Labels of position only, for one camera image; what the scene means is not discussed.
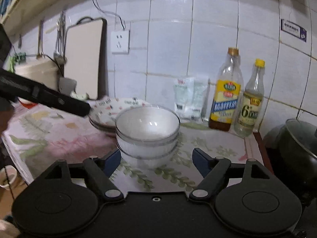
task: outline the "yellow label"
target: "yellow label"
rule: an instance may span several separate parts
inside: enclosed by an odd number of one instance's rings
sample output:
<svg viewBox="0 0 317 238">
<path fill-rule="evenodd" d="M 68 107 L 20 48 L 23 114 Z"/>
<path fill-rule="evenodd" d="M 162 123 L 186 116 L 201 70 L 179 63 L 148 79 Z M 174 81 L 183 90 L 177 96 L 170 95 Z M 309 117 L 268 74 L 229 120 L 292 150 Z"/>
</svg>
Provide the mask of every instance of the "yellow label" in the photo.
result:
<svg viewBox="0 0 317 238">
<path fill-rule="evenodd" d="M 237 107 L 240 85 L 232 81 L 217 81 L 210 119 L 231 123 Z"/>
<path fill-rule="evenodd" d="M 247 128 L 253 128 L 261 108 L 261 102 L 261 98 L 251 97 L 244 93 L 238 123 Z"/>
</svg>

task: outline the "pot lid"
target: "pot lid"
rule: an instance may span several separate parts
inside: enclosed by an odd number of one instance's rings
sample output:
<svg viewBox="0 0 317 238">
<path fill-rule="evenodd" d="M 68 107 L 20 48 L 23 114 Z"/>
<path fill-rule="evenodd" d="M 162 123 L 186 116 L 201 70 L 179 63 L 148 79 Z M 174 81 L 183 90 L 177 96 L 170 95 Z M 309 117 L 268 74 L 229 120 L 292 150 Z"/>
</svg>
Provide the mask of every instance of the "pot lid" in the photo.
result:
<svg viewBox="0 0 317 238">
<path fill-rule="evenodd" d="M 317 127 L 297 119 L 286 121 L 286 128 L 294 140 L 305 150 L 317 156 Z"/>
</svg>

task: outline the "vinegar bottle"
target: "vinegar bottle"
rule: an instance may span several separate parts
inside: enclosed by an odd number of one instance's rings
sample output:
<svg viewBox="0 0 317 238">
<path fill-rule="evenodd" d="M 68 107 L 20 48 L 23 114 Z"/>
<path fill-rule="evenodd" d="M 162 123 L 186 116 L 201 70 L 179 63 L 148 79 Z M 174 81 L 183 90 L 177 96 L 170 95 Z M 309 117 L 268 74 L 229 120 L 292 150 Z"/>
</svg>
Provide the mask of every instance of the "vinegar bottle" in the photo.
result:
<svg viewBox="0 0 317 238">
<path fill-rule="evenodd" d="M 239 49 L 229 47 L 226 61 L 218 74 L 209 118 L 210 128 L 229 131 L 241 86 L 243 86 L 243 78 L 240 70 Z"/>
<path fill-rule="evenodd" d="M 264 65 L 265 61 L 256 59 L 253 66 L 252 76 L 248 84 L 245 86 L 239 115 L 234 124 L 235 132 L 240 137 L 247 137 L 252 133 L 261 109 L 264 96 Z"/>
</svg>

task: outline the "yellow bottle cap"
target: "yellow bottle cap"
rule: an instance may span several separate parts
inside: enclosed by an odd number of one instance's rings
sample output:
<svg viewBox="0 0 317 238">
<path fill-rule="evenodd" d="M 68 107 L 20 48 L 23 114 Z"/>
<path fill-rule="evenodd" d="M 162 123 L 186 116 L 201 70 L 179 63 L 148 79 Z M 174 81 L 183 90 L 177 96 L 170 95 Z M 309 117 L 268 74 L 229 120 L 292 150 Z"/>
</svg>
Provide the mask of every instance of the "yellow bottle cap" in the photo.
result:
<svg viewBox="0 0 317 238">
<path fill-rule="evenodd" d="M 265 61 L 261 59 L 256 59 L 255 65 L 259 68 L 264 68 Z"/>
</svg>

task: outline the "packet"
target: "packet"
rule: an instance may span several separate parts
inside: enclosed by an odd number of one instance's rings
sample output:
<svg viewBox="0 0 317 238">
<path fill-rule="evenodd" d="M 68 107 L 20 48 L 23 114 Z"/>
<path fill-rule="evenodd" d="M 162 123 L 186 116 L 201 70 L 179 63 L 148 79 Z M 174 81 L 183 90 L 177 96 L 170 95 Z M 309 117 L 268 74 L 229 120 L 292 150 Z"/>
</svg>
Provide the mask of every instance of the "packet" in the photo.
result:
<svg viewBox="0 0 317 238">
<path fill-rule="evenodd" d="M 174 112 L 178 117 L 183 118 L 185 107 L 191 104 L 194 93 L 194 81 L 193 77 L 190 78 L 178 78 L 174 84 L 175 104 Z"/>
<path fill-rule="evenodd" d="M 202 122 L 201 113 L 208 90 L 208 78 L 175 80 L 175 113 L 182 119 Z"/>
</svg>

